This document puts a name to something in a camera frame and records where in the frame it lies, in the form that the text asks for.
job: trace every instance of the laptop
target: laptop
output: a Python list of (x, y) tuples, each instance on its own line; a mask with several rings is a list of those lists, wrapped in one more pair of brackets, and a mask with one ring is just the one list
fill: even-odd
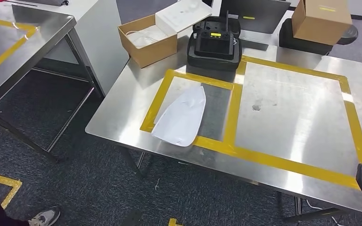
[(238, 19), (241, 30), (272, 34), (291, 3), (281, 0), (223, 0), (220, 16)]

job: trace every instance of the metal table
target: metal table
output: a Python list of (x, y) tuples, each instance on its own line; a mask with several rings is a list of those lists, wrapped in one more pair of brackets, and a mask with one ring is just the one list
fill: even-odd
[[(362, 63), (265, 46), (244, 47), (247, 57), (236, 73), (193, 68), (186, 65), (190, 34), (179, 34), (177, 54), (143, 69), (130, 59), (85, 131), (143, 155), (168, 156), (292, 194), (297, 215), (306, 197), (336, 207), (315, 213), (316, 218), (340, 210), (362, 212), (362, 193), (354, 180), (362, 162)], [(207, 80), (188, 73), (243, 86), (240, 104), (235, 90), (204, 84)], [(199, 146), (177, 147), (146, 132), (151, 129), (147, 118), (153, 115), (156, 121), (183, 90), (201, 84), (207, 104), (198, 133), (203, 138), (195, 140)], [(162, 86), (168, 86), (167, 92)], [(224, 145), (230, 140), (232, 147)], [(135, 164), (126, 148), (121, 153), (140, 175), (143, 155)], [(301, 216), (287, 221), (313, 218)]]
[(0, 3), (0, 99), (62, 39), (65, 39), (71, 47), (75, 58), (84, 69), (87, 79), (75, 78), (59, 72), (44, 72), (89, 82), (91, 85), (86, 96), (46, 149), (0, 118), (1, 127), (7, 129), (36, 152), (54, 161), (57, 161), (57, 158), (49, 152), (81, 106), (93, 91), (102, 96), (100, 88), (96, 86), (93, 70), (87, 68), (90, 63), (77, 33), (73, 30), (75, 24), (74, 17), (70, 15)]

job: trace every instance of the person's foot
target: person's foot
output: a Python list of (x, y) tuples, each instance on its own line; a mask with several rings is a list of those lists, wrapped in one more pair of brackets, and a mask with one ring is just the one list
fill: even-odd
[(31, 220), (28, 220), (30, 226), (51, 226), (60, 216), (60, 210), (57, 206), (53, 206), (47, 210), (37, 214)]

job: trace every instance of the cardboard box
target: cardboard box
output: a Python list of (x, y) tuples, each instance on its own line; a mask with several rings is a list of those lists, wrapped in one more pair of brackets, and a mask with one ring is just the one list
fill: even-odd
[(292, 15), (294, 38), (335, 45), (352, 25), (346, 0), (300, 0)]
[[(181, 0), (160, 10), (154, 15), (131, 21), (118, 27), (120, 40), (124, 49), (142, 68), (164, 59), (177, 52), (177, 33), (187, 29), (195, 23), (209, 17), (211, 8), (201, 0)], [(143, 33), (151, 26), (157, 26), (166, 37), (153, 39)], [(140, 32), (144, 39), (153, 43), (136, 46), (136, 40), (126, 36), (128, 33)]]

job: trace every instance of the yellow tape border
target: yellow tape border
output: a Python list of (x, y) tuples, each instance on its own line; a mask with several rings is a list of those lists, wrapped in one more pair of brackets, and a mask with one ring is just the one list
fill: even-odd
[[(339, 86), (341, 88), (341, 92), (345, 93), (346, 95), (351, 96), (352, 93), (350, 91), (349, 83), (347, 80), (347, 77), (327, 72), (320, 72), (312, 69), (306, 69), (301, 68), (297, 66), (292, 65), (286, 65), (282, 63), (277, 63), (273, 61), (258, 59), (254, 57), (247, 57), (243, 56), (242, 59), (247, 62), (259, 64), (259, 65), (265, 65), (270, 67), (275, 67), (282, 70), (288, 70), (293, 71), (297, 73), (303, 73), (308, 74), (316, 77), (326, 78), (326, 79), (332, 79), (339, 82)], [(356, 106), (354, 105), (351, 100), (344, 99), (345, 104), (345, 110), (349, 122), (350, 131), (352, 133), (352, 138), (354, 142), (354, 146), (357, 153), (357, 158), (359, 160), (359, 163), (362, 163), (362, 127), (360, 126), (359, 116), (357, 115)]]
[[(341, 75), (304, 69), (300, 67), (285, 65), (273, 61), (267, 61), (247, 56), (242, 57), (240, 65), (244, 65), (244, 67), (246, 67), (247, 62), (270, 66), (270, 67), (276, 67), (279, 69), (289, 70), (298, 73), (305, 73), (317, 77), (337, 80), (340, 83), (342, 92), (350, 94), (350, 88), (347, 83), (347, 78)], [(240, 69), (238, 74), (242, 74), (242, 71), (245, 70), (246, 68)], [(160, 106), (165, 98), (165, 95), (174, 77), (185, 78), (192, 81), (218, 86), (220, 88), (229, 89), (232, 91), (228, 118), (224, 130), (223, 142), (209, 139), (206, 137), (197, 136), (195, 141), (193, 142), (193, 145), (200, 146), (223, 154), (227, 154), (233, 157), (237, 157), (246, 161), (252, 161), (262, 165), (267, 165), (270, 167), (275, 167), (278, 169), (295, 172), (298, 174), (306, 175), (309, 177), (317, 178), (320, 180), (328, 181), (334, 184), (346, 186), (357, 190), (360, 189), (356, 183), (355, 177), (352, 177), (350, 175), (345, 175), (331, 170), (283, 159), (280, 157), (276, 157), (261, 152), (256, 152), (253, 150), (248, 150), (241, 147), (235, 147), (234, 143), (235, 143), (237, 123), (238, 123), (239, 106), (240, 106), (240, 99), (242, 96), (242, 86), (239, 84), (228, 83), (199, 75), (194, 75), (189, 73), (179, 73), (173, 70), (168, 70), (165, 73), (165, 77), (162, 81), (162, 84), (159, 87), (159, 90), (154, 100), (152, 101), (152, 104), (147, 112), (147, 115), (141, 125), (140, 130), (145, 132), (152, 131), (154, 127), (154, 120), (157, 116)], [(349, 125), (352, 130), (352, 136), (354, 137), (356, 152), (358, 154), (359, 162), (362, 163), (362, 130), (360, 127), (360, 123), (358, 121), (356, 109), (353, 103), (346, 100), (344, 100), (344, 102), (346, 106), (346, 112), (348, 114)]]
[[(37, 27), (34, 27), (32, 25), (14, 23), (14, 22), (9, 22), (9, 21), (4, 21), (4, 20), (0, 20), (0, 25), (1, 26), (6, 26), (6, 27), (15, 27), (15, 28), (20, 29), (20, 30), (25, 30), (25, 31), (27, 31), (26, 36), (27, 36), (28, 39), (31, 36), (33, 36), (35, 34), (35, 32), (38, 30)], [(0, 64), (3, 61), (5, 61), (10, 55), (12, 55), (18, 48), (20, 48), (26, 41), (27, 41), (27, 39), (25, 37), (22, 37), (13, 46), (11, 46), (7, 50), (5, 50), (0, 55)]]
[(0, 176), (0, 184), (7, 185), (12, 187), (6, 198), (3, 200), (3, 202), (0, 204), (2, 208), (6, 208), (9, 204), (9, 202), (13, 199), (17, 191), (20, 189), (22, 182), (19, 180), (14, 180), (10, 178), (6, 178), (3, 176)]

